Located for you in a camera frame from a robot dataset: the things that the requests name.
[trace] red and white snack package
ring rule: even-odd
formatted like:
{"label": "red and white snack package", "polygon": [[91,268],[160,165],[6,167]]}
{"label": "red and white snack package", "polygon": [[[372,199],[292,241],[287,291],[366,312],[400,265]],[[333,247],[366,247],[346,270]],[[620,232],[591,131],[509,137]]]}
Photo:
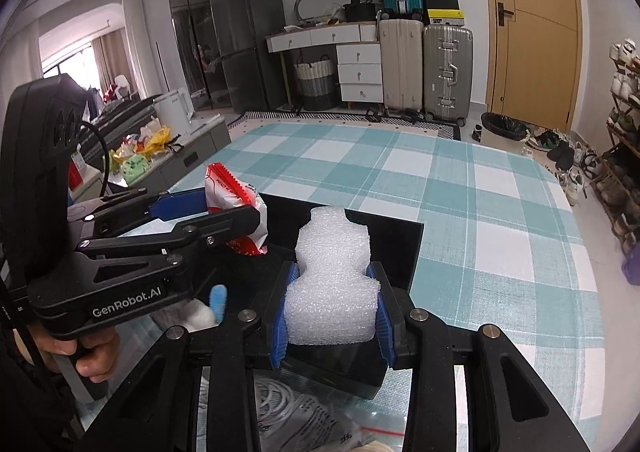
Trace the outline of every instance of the red and white snack package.
{"label": "red and white snack package", "polygon": [[267,238],[267,205],[251,185],[243,183],[218,162],[207,167],[204,180],[207,210],[219,212],[229,208],[250,205],[260,212],[260,225],[250,236],[227,243],[241,255],[263,255],[267,253],[264,240]]}

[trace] door lock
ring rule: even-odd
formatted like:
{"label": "door lock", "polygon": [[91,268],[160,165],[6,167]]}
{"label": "door lock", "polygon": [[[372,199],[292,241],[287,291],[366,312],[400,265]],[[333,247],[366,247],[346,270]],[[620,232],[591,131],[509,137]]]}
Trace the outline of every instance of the door lock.
{"label": "door lock", "polygon": [[505,15],[515,16],[515,12],[510,12],[509,10],[505,10],[504,9],[504,3],[503,2],[499,2],[498,3],[498,24],[500,26],[504,26],[504,16]]}

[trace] desk leg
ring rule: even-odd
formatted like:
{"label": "desk leg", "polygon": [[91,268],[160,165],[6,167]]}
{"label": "desk leg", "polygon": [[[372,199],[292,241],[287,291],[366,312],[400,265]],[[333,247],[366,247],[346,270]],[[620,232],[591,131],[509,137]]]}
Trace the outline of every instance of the desk leg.
{"label": "desk leg", "polygon": [[289,89],[289,77],[287,76],[287,65],[284,61],[284,51],[280,51],[280,63],[282,64],[282,75],[284,76],[284,88],[287,90],[287,102],[289,103],[289,109],[293,110],[291,91]]}

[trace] gray refrigerator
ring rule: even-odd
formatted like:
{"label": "gray refrigerator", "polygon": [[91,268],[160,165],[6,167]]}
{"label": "gray refrigerator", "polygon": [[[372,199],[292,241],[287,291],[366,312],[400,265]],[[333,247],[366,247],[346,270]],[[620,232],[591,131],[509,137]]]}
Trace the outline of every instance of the gray refrigerator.
{"label": "gray refrigerator", "polygon": [[269,111],[287,103],[280,58],[265,37],[284,28],[282,0],[209,0],[234,111]]}

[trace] black and white rug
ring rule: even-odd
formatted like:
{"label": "black and white rug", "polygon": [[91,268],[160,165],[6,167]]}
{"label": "black and white rug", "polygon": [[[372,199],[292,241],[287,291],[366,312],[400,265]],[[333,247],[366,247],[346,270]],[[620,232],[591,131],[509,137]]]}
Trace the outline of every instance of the black and white rug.
{"label": "black and white rug", "polygon": [[296,114],[295,112],[286,111],[248,111],[237,120],[231,122],[228,128],[229,130],[237,129],[251,120],[326,120],[331,123],[367,124],[371,127],[395,125],[396,127],[402,127],[402,130],[407,132],[418,132],[447,140],[460,140],[460,128],[457,125],[441,122],[415,122],[412,124],[412,122],[394,117],[381,118],[379,123],[372,123],[362,114],[349,112],[300,112],[300,114]]}

